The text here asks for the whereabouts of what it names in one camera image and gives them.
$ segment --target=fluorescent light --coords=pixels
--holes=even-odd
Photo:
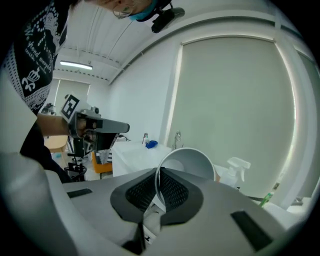
[[[92,66],[91,65],[80,64],[80,63],[71,62],[71,61],[61,60],[60,64],[64,65],[64,66],[70,66],[70,67],[76,67],[76,68],[81,68],[81,69],[86,69],[86,70],[92,70]]]

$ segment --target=person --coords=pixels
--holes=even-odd
[[[148,15],[155,0],[85,1],[112,11],[119,19],[133,17],[134,20]],[[16,35],[13,43],[8,45],[0,70],[6,72],[6,83],[14,87],[29,109],[37,115],[20,153],[38,161],[45,170],[56,172],[62,183],[71,182],[71,179],[52,159],[49,149],[44,145],[44,137],[69,135],[68,124],[61,116],[40,114],[39,110],[49,94],[57,55],[67,38],[69,10],[71,9],[72,14],[72,10],[80,2],[81,0],[20,1],[12,10],[22,10],[14,21],[22,24],[13,24]],[[77,131],[84,137],[86,122],[78,124]]]

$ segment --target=ceiling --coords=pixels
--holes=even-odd
[[[266,0],[172,0],[173,7],[182,7],[184,19],[218,10],[269,8]],[[66,73],[80,73],[108,81],[141,44],[155,36],[147,22],[118,19],[111,11],[82,1],[70,12],[67,40],[61,49],[55,69]],[[93,66],[92,70],[60,65],[72,61]]]

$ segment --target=glasses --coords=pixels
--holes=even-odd
[[[140,4],[142,1],[141,0],[133,0],[132,2],[133,2],[133,5],[125,4],[125,3],[121,3],[121,4],[116,5],[112,10],[113,14],[119,19],[129,17],[133,13],[134,7],[137,4]]]

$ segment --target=white spray bottle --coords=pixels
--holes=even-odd
[[[230,167],[228,170],[226,170],[221,178],[220,182],[223,184],[226,184],[230,187],[235,188],[236,183],[238,181],[237,172],[240,173],[241,180],[245,181],[245,170],[249,169],[251,166],[251,163],[244,161],[237,157],[232,157],[228,161],[228,164],[230,164]]]

